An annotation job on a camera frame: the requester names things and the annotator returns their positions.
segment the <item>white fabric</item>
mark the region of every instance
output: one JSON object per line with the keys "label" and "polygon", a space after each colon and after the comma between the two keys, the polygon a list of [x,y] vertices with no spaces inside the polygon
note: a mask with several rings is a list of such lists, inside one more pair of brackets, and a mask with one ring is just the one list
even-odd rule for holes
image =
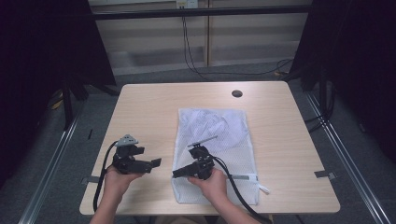
{"label": "white fabric", "polygon": [[[179,124],[173,170],[194,162],[189,152],[192,147],[188,145],[217,136],[202,143],[201,146],[206,147],[213,156],[224,160],[231,175],[242,176],[242,179],[235,179],[236,186],[248,204],[257,204],[259,183],[245,112],[235,109],[203,108],[183,108],[178,112]],[[216,168],[222,170],[216,162],[215,164]],[[209,203],[199,188],[185,177],[172,178],[172,186],[179,203]],[[229,180],[227,180],[227,192],[233,203],[241,204]]]}

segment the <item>black cable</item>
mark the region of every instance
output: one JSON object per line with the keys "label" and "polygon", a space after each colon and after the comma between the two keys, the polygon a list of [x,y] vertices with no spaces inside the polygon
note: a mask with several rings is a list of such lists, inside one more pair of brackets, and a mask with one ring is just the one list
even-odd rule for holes
{"label": "black cable", "polygon": [[[189,67],[189,69],[193,72],[196,73],[198,76],[200,76],[201,78],[207,80],[207,81],[213,81],[212,79],[209,79],[207,77],[203,77],[202,74],[200,72],[198,72],[197,68],[195,67],[194,64],[194,60],[192,59],[192,55],[191,55],[191,49],[190,49],[190,41],[189,41],[189,37],[187,34],[187,24],[186,24],[186,18],[182,17],[181,18],[183,21],[183,41],[184,41],[184,61],[186,62],[186,65]],[[192,64],[192,68],[190,67],[189,62],[187,61],[187,49],[189,50],[189,54],[190,54],[190,60],[191,60],[191,64]]]}
{"label": "black cable", "polygon": [[133,218],[134,218],[134,222],[135,223],[140,224],[140,221],[139,221],[139,219],[137,217],[133,217]]}
{"label": "black cable", "polygon": [[245,201],[245,199],[242,197],[241,193],[239,192],[238,187],[236,186],[235,182],[233,181],[233,176],[230,174],[225,162],[222,159],[220,159],[219,157],[212,156],[210,153],[205,153],[205,154],[207,156],[209,156],[211,159],[213,159],[214,161],[216,161],[221,166],[221,168],[225,171],[225,173],[228,176],[228,179],[231,182],[231,185],[233,186],[233,191],[235,191],[235,194],[238,197],[239,201],[242,203],[242,205],[244,205],[244,207],[249,211],[249,213],[261,221],[272,224],[273,222],[271,221],[271,219],[259,215],[256,211],[253,210],[253,208],[251,208],[248,205],[248,203]]}
{"label": "black cable", "polygon": [[103,161],[102,171],[100,173],[98,186],[96,187],[95,196],[93,197],[93,211],[94,212],[96,212],[96,210],[98,208],[98,198],[99,198],[100,190],[102,189],[103,180],[105,179],[107,157],[108,157],[108,154],[110,153],[111,148],[113,148],[117,142],[118,141],[113,142],[113,144],[111,144],[111,146],[108,148],[106,155],[105,155],[105,159]]}
{"label": "black cable", "polygon": [[[190,41],[189,41],[189,36],[188,36],[188,34],[187,34],[187,23],[186,23],[186,18],[185,18],[185,17],[182,17],[182,20],[183,20],[183,35],[184,35],[184,60],[185,60],[185,62],[186,62],[186,65],[189,67],[189,69],[190,69],[193,73],[198,74],[201,78],[203,78],[203,79],[205,79],[205,80],[214,81],[214,80],[212,80],[212,79],[203,77],[202,75],[239,75],[239,76],[259,76],[259,75],[265,75],[265,74],[268,74],[268,73],[273,73],[273,72],[279,71],[279,69],[280,69],[281,67],[284,67],[284,66],[286,66],[288,63],[290,63],[290,62],[293,61],[293,59],[283,59],[283,60],[280,60],[279,62],[276,63],[276,68],[275,68],[275,69],[272,69],[272,70],[269,70],[269,71],[266,71],[266,72],[261,72],[261,73],[229,73],[229,72],[204,72],[204,73],[202,73],[202,72],[199,72],[198,69],[195,67],[195,64],[194,64],[193,59],[192,59],[192,56],[191,56]],[[192,67],[190,67],[190,64],[188,63],[188,60],[187,60],[187,52],[186,52],[186,51],[188,51],[189,54],[190,54],[190,60],[191,60]]]}
{"label": "black cable", "polygon": [[330,117],[332,116],[332,113],[334,111],[335,94],[336,94],[336,90],[335,90],[334,85],[332,84],[332,95],[331,95],[331,98],[330,98],[330,102],[329,102],[329,104],[327,106],[326,113],[324,113],[324,114],[322,113],[321,115],[319,115],[319,116],[317,116],[315,118],[308,119],[308,120],[304,121],[305,123],[308,123],[308,122],[311,122],[311,121],[313,121],[315,119],[321,119],[321,121],[317,125],[315,125],[314,127],[312,127],[311,129],[308,130],[309,133],[312,133],[312,132],[316,131],[322,125],[324,125],[327,122],[329,122]]}
{"label": "black cable", "polygon": [[304,224],[303,219],[299,215],[296,215],[296,217],[300,221],[301,224]]}

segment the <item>white tag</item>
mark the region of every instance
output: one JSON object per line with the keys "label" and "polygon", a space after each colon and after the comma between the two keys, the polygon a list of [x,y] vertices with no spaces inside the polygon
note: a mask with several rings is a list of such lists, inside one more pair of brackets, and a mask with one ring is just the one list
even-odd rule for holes
{"label": "white tag", "polygon": [[265,186],[263,186],[263,185],[261,185],[261,184],[259,184],[259,189],[262,190],[262,191],[264,191],[264,192],[267,193],[267,194],[270,193],[270,190],[269,190],[267,187],[265,187]]}

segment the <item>table top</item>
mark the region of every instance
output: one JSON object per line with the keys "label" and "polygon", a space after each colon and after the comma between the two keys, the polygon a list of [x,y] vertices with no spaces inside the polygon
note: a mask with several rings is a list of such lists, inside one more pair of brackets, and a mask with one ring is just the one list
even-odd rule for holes
{"label": "table top", "polygon": [[[241,97],[232,96],[239,90]],[[122,88],[108,125],[92,175],[99,176],[108,147],[130,134],[145,147],[137,160],[162,158],[151,174],[132,182],[118,214],[215,215],[211,205],[177,203],[171,185],[172,164],[180,108],[234,108],[246,111],[260,183],[271,190],[260,192],[258,213],[335,213],[340,204],[324,170],[289,86],[281,81],[131,84]],[[111,163],[110,152],[107,165]],[[89,183],[80,205],[93,214],[97,184]]]}

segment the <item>wall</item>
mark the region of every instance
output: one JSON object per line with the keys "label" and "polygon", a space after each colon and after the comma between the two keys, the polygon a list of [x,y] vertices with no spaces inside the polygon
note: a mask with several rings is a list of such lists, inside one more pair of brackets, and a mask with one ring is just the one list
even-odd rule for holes
{"label": "wall", "polygon": [[[176,1],[163,0],[107,6],[94,6],[93,0],[91,3],[93,12],[176,8]],[[199,7],[266,7],[309,5],[311,1],[199,0],[198,3]],[[292,58],[305,20],[306,13],[186,18],[194,64],[202,67]],[[97,26],[115,75],[187,68],[181,18],[98,21]]]}

